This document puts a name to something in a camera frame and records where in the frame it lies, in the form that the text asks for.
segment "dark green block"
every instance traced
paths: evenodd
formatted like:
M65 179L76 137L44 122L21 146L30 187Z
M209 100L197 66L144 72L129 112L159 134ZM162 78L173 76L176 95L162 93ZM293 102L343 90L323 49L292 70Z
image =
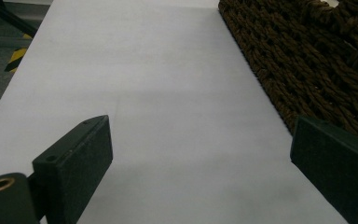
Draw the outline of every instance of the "dark green block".
M300 117L292 162L349 222L358 224L358 137L327 122Z
M77 223L113 159L107 116L88 119L34 161L48 195L48 223Z

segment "woven basket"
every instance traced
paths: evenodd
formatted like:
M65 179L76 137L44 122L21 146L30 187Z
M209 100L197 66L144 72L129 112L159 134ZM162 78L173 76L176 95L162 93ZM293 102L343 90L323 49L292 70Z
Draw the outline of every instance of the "woven basket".
M358 0L221 0L219 9L291 132L306 115L358 135Z

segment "hole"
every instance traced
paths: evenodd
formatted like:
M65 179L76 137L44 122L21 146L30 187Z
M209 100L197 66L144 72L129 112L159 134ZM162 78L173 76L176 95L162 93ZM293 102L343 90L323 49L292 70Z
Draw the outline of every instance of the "hole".
M46 158L46 161L55 161L57 159L56 156L49 156Z
M0 191L9 188L15 182L13 177L5 177L0 179Z

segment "metal ring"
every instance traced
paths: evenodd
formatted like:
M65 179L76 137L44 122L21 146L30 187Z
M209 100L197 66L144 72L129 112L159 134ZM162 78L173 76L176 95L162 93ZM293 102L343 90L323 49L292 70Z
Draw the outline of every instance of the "metal ring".
M10 188L10 186L12 186L15 181L16 179L13 177L0 178L0 191Z

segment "white surface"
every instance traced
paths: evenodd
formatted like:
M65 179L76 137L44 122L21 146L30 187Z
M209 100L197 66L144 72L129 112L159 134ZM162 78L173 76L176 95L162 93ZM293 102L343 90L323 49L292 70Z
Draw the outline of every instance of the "white surface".
M217 4L55 0L0 102L0 174L108 114L114 163L79 223L345 223Z
M338 0L321 0L321 1L328 3L330 7L337 7L339 4Z

